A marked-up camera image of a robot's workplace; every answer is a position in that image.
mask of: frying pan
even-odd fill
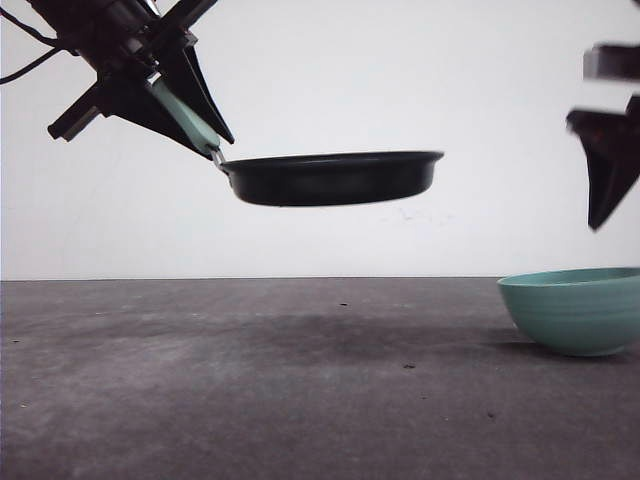
[[[441,152],[366,152],[224,162],[235,194],[272,206],[380,202],[424,192]]]

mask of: table surface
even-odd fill
[[[494,279],[2,293],[6,480],[640,478],[640,348],[551,354]]]

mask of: black cable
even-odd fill
[[[58,40],[56,40],[55,38],[49,38],[49,37],[45,37],[44,35],[42,35],[39,31],[37,31],[35,28],[30,27],[29,25],[22,23],[20,20],[18,20],[16,17],[14,17],[13,15],[11,15],[9,12],[7,12],[4,8],[0,7],[0,14],[2,14],[2,16],[4,18],[6,18],[7,20],[9,20],[11,23],[13,23],[15,26],[17,26],[18,28],[20,28],[21,30],[23,30],[24,32],[28,33],[29,35],[31,35],[33,38],[35,38],[36,40],[44,43],[45,45],[49,45],[50,47],[58,47],[59,43]]]
[[[49,50],[47,53],[45,53],[44,55],[36,58],[33,62],[31,62],[29,65],[22,67],[20,70],[18,70],[15,73],[12,73],[11,75],[7,75],[6,77],[2,77],[0,78],[0,85],[4,85],[5,83],[9,83],[12,82],[18,78],[20,78],[23,75],[26,75],[27,73],[29,73],[31,70],[33,70],[34,68],[36,68],[38,65],[40,65],[41,63],[47,61],[48,59],[50,59],[51,57],[53,57],[56,53],[61,52],[62,49],[59,47],[54,47],[51,50]]]

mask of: white wall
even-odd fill
[[[165,10],[173,2],[159,2]],[[50,31],[22,0],[3,6]],[[53,121],[93,81],[61,54],[3,87],[6,279],[500,275],[640,264],[640,188],[597,234],[575,105],[623,110],[583,82],[596,42],[640,40],[611,0],[221,0],[193,28],[238,141],[229,160],[442,149],[433,187],[366,206],[241,203],[213,166],[116,118],[73,142]],[[3,69],[42,48],[5,24]]]

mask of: ceramic bowl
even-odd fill
[[[515,275],[498,285],[516,326],[558,353],[611,355],[640,338],[640,268]]]

